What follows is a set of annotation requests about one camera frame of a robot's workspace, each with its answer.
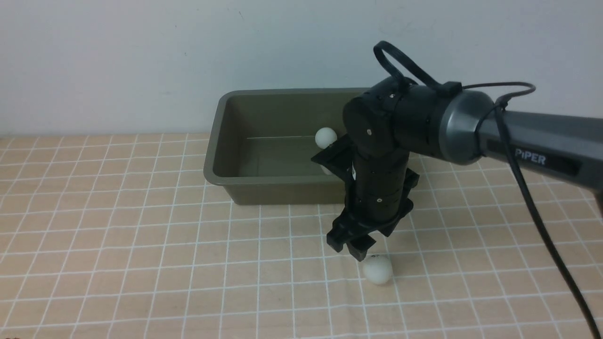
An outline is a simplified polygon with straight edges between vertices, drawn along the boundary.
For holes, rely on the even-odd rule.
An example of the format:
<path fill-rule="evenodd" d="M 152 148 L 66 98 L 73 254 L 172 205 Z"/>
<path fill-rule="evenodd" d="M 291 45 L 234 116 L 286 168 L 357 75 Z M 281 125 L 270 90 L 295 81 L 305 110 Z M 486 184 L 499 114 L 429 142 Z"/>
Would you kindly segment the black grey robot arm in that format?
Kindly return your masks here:
<path fill-rule="evenodd" d="M 342 110 L 345 135 L 312 158 L 345 183 L 344 209 L 327 233 L 337 252 L 363 260 L 371 232 L 390 236 L 413 208 L 419 179 L 407 167 L 416 153 L 457 165 L 482 157 L 507 161 L 496 126 L 502 101 L 473 86 L 444 84 L 444 92 L 387 78 Z M 522 168 L 591 191 L 602 204 L 602 120 L 559 114 L 502 112 L 510 150 Z"/>

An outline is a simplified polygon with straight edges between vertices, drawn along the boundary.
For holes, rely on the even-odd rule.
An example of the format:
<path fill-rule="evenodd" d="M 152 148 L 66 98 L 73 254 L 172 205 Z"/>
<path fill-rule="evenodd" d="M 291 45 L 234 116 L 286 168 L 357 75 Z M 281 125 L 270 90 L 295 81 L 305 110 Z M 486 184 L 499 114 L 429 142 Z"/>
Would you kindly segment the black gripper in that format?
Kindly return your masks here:
<path fill-rule="evenodd" d="M 370 236 L 389 236 L 413 208 L 410 190 L 419 175 L 407 169 L 410 153 L 394 151 L 373 157 L 354 151 L 351 178 L 345 182 L 344 210 L 326 234 L 326 243 L 337 253 L 349 253 L 362 262 L 375 244 Z"/>

